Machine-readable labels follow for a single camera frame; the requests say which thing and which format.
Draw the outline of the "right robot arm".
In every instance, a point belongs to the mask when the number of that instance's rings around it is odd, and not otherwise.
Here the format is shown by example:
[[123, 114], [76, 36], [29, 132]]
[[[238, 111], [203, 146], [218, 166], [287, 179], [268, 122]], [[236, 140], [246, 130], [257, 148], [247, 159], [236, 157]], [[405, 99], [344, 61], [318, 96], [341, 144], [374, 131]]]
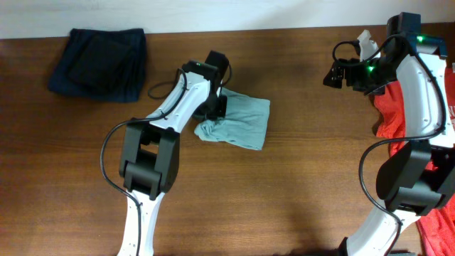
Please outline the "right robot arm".
[[326, 86], [352, 87], [379, 95], [392, 82], [402, 91], [405, 134], [402, 148], [379, 169], [366, 221], [343, 239], [339, 255], [390, 255], [401, 232], [454, 194], [454, 128], [444, 75], [444, 39], [421, 32], [419, 14], [402, 12], [387, 21], [378, 45], [368, 31], [352, 41], [357, 56], [334, 58]]

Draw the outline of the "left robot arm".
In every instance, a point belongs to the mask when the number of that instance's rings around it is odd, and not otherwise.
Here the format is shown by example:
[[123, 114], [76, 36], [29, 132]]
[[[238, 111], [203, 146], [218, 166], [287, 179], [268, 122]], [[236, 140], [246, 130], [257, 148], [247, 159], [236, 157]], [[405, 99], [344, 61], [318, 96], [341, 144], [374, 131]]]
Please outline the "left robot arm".
[[177, 70], [175, 86], [145, 120], [126, 125], [119, 175], [126, 189], [127, 217], [120, 255], [152, 255], [162, 200], [179, 168], [180, 135], [187, 122], [224, 117], [223, 78], [228, 58], [209, 52], [203, 62], [190, 60]]

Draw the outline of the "light grey-green t-shirt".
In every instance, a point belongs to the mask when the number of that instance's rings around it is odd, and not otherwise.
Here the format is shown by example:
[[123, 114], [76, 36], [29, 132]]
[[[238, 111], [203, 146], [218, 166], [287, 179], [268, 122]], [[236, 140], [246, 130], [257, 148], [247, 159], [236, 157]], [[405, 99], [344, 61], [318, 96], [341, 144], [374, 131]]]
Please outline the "light grey-green t-shirt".
[[224, 117], [206, 120], [194, 130], [205, 142], [227, 142], [245, 149], [262, 150], [267, 133], [270, 101], [224, 89], [227, 98]]

